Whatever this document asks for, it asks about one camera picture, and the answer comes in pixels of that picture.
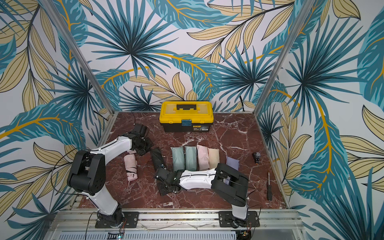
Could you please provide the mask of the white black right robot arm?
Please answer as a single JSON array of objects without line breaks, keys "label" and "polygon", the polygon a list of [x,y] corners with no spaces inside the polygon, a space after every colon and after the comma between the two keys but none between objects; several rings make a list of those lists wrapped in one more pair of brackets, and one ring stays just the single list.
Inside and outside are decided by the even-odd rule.
[{"label": "white black right robot arm", "polygon": [[195,172],[188,170],[171,172],[159,168],[155,179],[163,183],[168,192],[175,194],[181,190],[211,189],[231,204],[235,220],[244,221],[247,218],[249,179],[226,164],[218,164],[214,169]]}]

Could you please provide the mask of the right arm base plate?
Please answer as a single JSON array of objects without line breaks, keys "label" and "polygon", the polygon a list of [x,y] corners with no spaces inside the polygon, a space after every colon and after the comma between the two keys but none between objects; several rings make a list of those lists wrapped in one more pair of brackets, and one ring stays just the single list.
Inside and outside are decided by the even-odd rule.
[{"label": "right arm base plate", "polygon": [[248,211],[244,220],[234,217],[231,211],[220,211],[218,215],[221,228],[237,229],[260,227],[259,215],[255,211]]}]

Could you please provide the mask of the black sleeved umbrella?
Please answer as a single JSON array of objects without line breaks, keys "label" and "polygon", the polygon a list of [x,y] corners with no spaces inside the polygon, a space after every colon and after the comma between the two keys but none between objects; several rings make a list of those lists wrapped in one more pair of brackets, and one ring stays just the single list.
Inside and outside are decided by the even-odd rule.
[{"label": "black sleeved umbrella", "polygon": [[151,153],[151,158],[152,158],[155,171],[157,171],[159,168],[162,168],[162,169],[167,168],[163,155],[159,148],[151,149],[150,153]]}]

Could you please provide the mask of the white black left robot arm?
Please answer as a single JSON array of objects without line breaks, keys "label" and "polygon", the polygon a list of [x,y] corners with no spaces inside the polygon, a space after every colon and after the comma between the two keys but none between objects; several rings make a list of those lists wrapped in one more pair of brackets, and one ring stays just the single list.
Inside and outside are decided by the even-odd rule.
[{"label": "white black left robot arm", "polygon": [[111,196],[106,182],[106,165],[123,152],[145,155],[153,146],[147,127],[136,124],[132,131],[93,150],[75,154],[67,185],[88,197],[98,209],[98,217],[118,224],[123,221],[121,205]]}]

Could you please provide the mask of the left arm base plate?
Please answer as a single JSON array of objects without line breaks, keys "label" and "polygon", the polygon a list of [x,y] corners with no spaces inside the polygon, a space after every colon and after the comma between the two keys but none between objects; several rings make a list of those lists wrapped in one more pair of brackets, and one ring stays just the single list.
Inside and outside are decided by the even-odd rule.
[{"label": "left arm base plate", "polygon": [[137,227],[139,212],[118,212],[110,216],[97,214],[96,229],[117,229],[125,227],[134,229]]}]

